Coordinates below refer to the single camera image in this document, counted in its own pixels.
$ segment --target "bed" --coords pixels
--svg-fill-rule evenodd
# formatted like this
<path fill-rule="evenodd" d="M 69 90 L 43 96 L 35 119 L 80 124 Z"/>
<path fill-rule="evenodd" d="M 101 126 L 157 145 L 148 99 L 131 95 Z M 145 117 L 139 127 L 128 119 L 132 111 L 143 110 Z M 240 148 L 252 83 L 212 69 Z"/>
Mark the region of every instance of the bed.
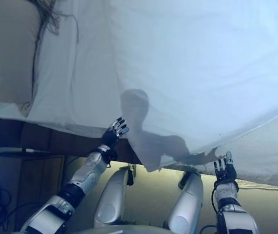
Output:
<path fill-rule="evenodd" d="M 3 102 L 0 118 L 100 137 L 123 115 L 148 171 L 213 174 L 231 151 L 239 178 L 278 185 L 277 0 L 58 0 L 55 9 L 59 35 L 44 32 L 28 116 Z"/>

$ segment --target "white sheet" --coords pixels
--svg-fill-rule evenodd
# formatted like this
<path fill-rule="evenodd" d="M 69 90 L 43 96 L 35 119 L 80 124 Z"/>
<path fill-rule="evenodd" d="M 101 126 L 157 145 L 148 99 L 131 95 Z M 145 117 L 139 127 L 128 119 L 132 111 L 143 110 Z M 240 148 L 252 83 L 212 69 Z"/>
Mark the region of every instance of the white sheet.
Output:
<path fill-rule="evenodd" d="M 73 0 L 56 8 L 76 17 L 79 43 L 71 17 L 58 37 L 46 32 L 29 116 L 1 103 L 0 117 L 99 137 L 123 114 L 149 171 L 194 164 L 190 154 L 222 145 L 200 155 L 207 173 L 215 155 L 231 150 L 240 178 L 278 174 L 278 119 L 248 133 L 278 117 L 278 0 Z"/>

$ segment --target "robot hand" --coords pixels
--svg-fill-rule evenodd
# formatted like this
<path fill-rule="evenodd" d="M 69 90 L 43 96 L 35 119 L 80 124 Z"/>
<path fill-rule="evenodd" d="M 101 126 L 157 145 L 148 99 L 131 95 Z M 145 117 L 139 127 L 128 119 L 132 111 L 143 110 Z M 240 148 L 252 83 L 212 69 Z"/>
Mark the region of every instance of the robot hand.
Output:
<path fill-rule="evenodd" d="M 223 159 L 223 161 L 224 166 L 222 164 L 221 159 L 218 160 L 218 164 L 217 162 L 214 162 L 215 173 L 217 177 L 217 181 L 215 182 L 214 187 L 217 188 L 217 186 L 220 184 L 234 183 L 238 192 L 238 184 L 235 182 L 237 174 L 233 165 L 232 154 L 230 151 L 226 152 L 226 157 Z"/>
<path fill-rule="evenodd" d="M 235 179 L 237 177 L 233 166 L 231 152 L 218 163 L 214 162 L 217 181 L 214 184 L 215 198 L 218 203 L 217 233 L 218 234 L 258 234 L 258 228 L 253 217 L 244 210 L 237 199 L 239 190 Z"/>
<path fill-rule="evenodd" d="M 129 131 L 125 120 L 121 117 L 114 121 L 102 135 L 102 144 L 113 149 L 123 134 Z"/>

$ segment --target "black joint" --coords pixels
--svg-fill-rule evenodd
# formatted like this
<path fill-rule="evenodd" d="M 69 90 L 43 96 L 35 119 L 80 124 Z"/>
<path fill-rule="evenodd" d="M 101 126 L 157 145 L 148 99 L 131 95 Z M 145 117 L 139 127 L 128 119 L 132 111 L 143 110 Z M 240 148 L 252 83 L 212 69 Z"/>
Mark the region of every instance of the black joint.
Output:
<path fill-rule="evenodd" d="M 115 150 L 108 150 L 102 154 L 102 158 L 106 164 L 109 164 L 111 161 L 116 161 L 118 155 Z"/>
<path fill-rule="evenodd" d="M 110 162 L 111 162 L 111 158 L 112 158 L 112 152 L 111 151 L 113 151 L 113 150 L 108 150 L 108 151 L 103 151 L 103 150 L 101 150 L 101 149 L 99 149 L 99 148 L 97 148 L 97 149 L 95 149 L 95 150 L 93 150 L 93 152 L 98 152 L 98 153 L 100 153 L 101 154 L 101 156 L 102 156 L 102 159 L 103 159 L 103 161 L 106 163 L 106 164 L 109 164 Z"/>
<path fill-rule="evenodd" d="M 28 234 L 42 234 L 40 231 L 37 231 L 35 228 L 28 226 L 26 228 L 26 233 Z"/>
<path fill-rule="evenodd" d="M 189 177 L 191 176 L 191 172 L 184 172 L 183 173 L 183 177 L 180 180 L 180 182 L 178 183 L 178 187 L 183 190 L 184 186 L 186 185 L 187 180 L 189 179 Z"/>
<path fill-rule="evenodd" d="M 229 234 L 252 234 L 252 230 L 247 229 L 229 229 Z"/>
<path fill-rule="evenodd" d="M 128 180 L 127 185 L 132 186 L 134 184 L 134 175 L 131 169 L 128 169 Z"/>
<path fill-rule="evenodd" d="M 77 185 L 67 184 L 61 189 L 58 196 L 70 203 L 75 209 L 80 204 L 85 194 Z"/>
<path fill-rule="evenodd" d="M 221 208 L 223 208 L 224 206 L 227 205 L 238 205 L 241 206 L 240 203 L 238 201 L 236 201 L 234 198 L 232 197 L 227 197 L 227 198 L 222 198 L 220 199 L 220 201 L 218 202 L 218 208 L 219 210 Z"/>
<path fill-rule="evenodd" d="M 63 213 L 55 206 L 48 206 L 47 210 L 53 213 L 54 215 L 58 216 L 59 218 L 63 219 L 64 221 L 69 221 L 73 215 L 73 212 L 67 211 L 67 213 Z"/>

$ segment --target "white robot forearm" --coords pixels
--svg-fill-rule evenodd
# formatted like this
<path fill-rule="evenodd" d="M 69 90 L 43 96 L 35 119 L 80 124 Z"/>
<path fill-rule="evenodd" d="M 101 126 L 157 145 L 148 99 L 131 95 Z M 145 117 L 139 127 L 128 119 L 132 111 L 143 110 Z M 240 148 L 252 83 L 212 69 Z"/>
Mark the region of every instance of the white robot forearm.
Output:
<path fill-rule="evenodd" d="M 241 206 L 237 199 L 238 185 L 235 182 L 236 172 L 231 153 L 226 154 L 226 160 L 219 168 L 215 163 L 217 181 L 215 183 L 215 199 L 218 204 L 217 233 L 218 234 L 258 234 L 258 228 L 253 217 Z"/>
<path fill-rule="evenodd" d="M 102 136 L 103 144 L 88 155 L 84 164 L 61 191 L 26 221 L 21 232 L 54 234 L 65 231 L 65 222 L 71 218 L 84 196 L 93 189 L 112 160 L 111 156 L 114 154 L 111 154 L 111 149 L 129 130 L 124 122 L 119 118 L 107 129 Z"/>

